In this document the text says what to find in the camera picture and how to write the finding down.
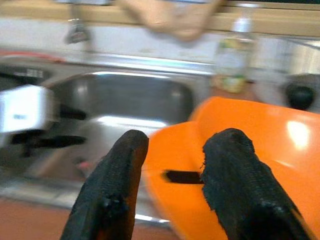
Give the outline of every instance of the faucet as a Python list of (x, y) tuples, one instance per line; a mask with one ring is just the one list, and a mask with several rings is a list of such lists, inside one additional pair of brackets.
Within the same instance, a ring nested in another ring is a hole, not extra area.
[(90, 33), (86, 29), (84, 21), (81, 18), (79, 10), (79, 0), (70, 1), (71, 17), (69, 21), (72, 24), (71, 30), (67, 34), (65, 41), (67, 44), (76, 44), (82, 41), (90, 40)]

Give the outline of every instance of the orange plastic bowl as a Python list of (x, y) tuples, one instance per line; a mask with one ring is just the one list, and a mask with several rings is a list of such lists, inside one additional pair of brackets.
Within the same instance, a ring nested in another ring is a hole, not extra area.
[(155, 133), (144, 174), (159, 210), (187, 240), (227, 240), (202, 185), (170, 183), (165, 170), (202, 170), (202, 146), (214, 133), (238, 128), (253, 141), (259, 159), (299, 208), (320, 239), (320, 115), (264, 103), (210, 98), (191, 121)]

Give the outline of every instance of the wooden shelf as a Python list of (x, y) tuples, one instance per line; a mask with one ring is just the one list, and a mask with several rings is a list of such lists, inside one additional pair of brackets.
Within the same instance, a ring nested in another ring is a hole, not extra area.
[[(230, 31), (241, 10), (237, 1), (228, 1), (226, 6), (214, 13), (208, 31)], [(320, 6), (314, 4), (262, 3), (253, 15), (255, 33), (320, 37)], [(2, 0), (1, 16), (67, 21), (70, 18), (68, 4), (53, 0)], [(81, 6), (82, 17), (91, 24), (140, 25), (127, 10), (117, 5)]]

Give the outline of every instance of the beige cloth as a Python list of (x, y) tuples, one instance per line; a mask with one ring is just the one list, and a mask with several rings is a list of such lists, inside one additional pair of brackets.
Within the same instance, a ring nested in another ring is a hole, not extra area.
[(197, 39), (206, 29), (210, 16), (224, 0), (210, 3), (180, 3), (168, 0), (118, 0), (153, 31), (170, 33), (182, 41)]

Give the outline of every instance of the plastic bottle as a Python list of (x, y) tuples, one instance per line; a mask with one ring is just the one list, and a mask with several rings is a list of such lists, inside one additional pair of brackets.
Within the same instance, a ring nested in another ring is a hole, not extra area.
[(255, 40), (251, 34), (251, 14), (258, 4), (240, 3), (242, 16), (234, 23), (231, 33), (220, 41), (216, 52), (213, 85), (230, 93), (240, 93), (246, 84), (246, 71), (250, 64)]

